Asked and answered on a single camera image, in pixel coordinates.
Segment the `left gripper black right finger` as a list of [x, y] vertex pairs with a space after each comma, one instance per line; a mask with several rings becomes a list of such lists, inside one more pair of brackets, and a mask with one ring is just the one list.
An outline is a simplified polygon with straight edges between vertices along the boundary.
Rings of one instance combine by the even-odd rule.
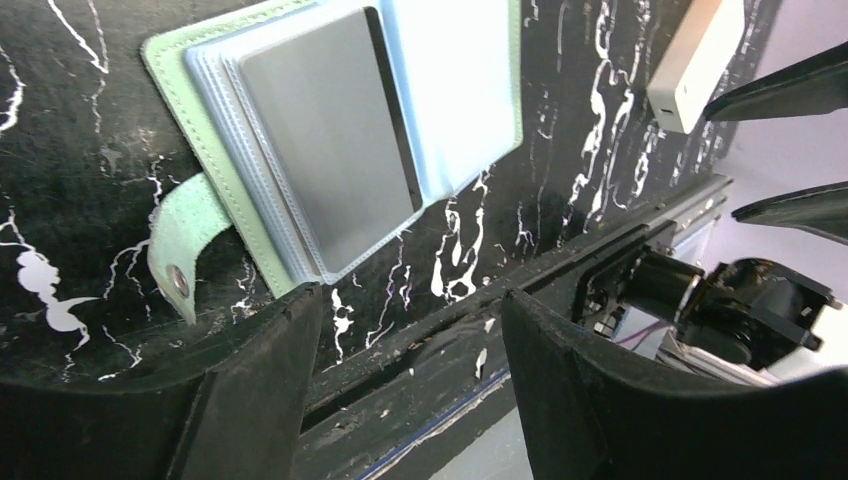
[[843, 479], [847, 373], [750, 387], [676, 370], [523, 291], [502, 329], [537, 479]]

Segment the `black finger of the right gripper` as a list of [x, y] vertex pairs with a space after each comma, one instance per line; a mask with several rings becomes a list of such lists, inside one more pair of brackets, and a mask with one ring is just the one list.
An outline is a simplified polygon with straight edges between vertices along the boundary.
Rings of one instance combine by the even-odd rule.
[[847, 245], [847, 182], [758, 200], [731, 215], [740, 223], [796, 229]]
[[707, 121], [825, 115], [847, 107], [847, 45], [842, 43], [712, 100]]

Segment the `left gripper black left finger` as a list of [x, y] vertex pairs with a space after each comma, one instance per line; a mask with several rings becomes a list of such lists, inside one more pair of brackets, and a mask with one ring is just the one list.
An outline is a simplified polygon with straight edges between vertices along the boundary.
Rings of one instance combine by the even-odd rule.
[[323, 318], [303, 284], [133, 374], [1, 383], [5, 479], [286, 479]]

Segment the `green card holder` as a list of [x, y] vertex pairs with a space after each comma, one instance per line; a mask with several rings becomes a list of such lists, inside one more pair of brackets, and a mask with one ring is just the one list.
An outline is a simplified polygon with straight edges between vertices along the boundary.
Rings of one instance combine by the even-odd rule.
[[143, 60], [202, 165], [147, 261], [196, 321], [235, 227], [275, 296], [332, 284], [522, 142], [517, 1], [266, 1], [153, 36]]

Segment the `dark grey credit card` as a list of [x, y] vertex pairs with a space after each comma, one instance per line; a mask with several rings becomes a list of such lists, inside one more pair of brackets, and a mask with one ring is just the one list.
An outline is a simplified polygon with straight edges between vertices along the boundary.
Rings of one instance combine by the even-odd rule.
[[233, 70], [257, 138], [327, 282], [422, 207], [377, 8], [327, 3], [260, 27]]

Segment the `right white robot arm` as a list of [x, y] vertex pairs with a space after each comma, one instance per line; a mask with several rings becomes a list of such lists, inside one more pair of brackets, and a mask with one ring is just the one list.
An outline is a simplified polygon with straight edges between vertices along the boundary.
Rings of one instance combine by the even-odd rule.
[[[708, 103], [707, 120], [824, 115], [847, 105], [847, 48], [837, 45]], [[745, 258], [711, 273], [655, 250], [633, 263], [622, 301], [670, 326], [658, 359], [752, 386], [847, 364], [847, 309], [830, 288], [780, 263]]]

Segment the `white square box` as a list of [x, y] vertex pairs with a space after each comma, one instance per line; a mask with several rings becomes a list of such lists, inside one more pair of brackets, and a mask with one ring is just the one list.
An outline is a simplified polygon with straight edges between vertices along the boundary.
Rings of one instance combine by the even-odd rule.
[[647, 85], [661, 129], [692, 132], [737, 51], [745, 21], [742, 0], [690, 3]]

